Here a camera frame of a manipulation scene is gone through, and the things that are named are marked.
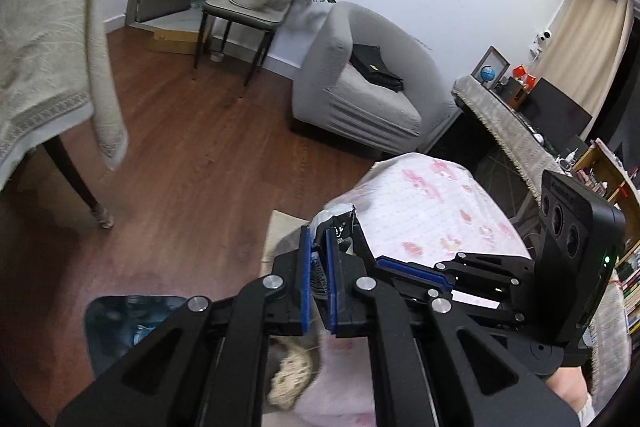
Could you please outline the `person's right hand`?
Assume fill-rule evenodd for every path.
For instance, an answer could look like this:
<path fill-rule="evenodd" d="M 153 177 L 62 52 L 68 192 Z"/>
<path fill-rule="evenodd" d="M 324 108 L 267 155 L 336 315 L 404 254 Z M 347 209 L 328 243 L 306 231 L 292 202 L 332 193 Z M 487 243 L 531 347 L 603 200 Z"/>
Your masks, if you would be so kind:
<path fill-rule="evenodd" d="M 560 367 L 547 378 L 546 385 L 576 413 L 588 401 L 589 392 L 580 367 Z"/>

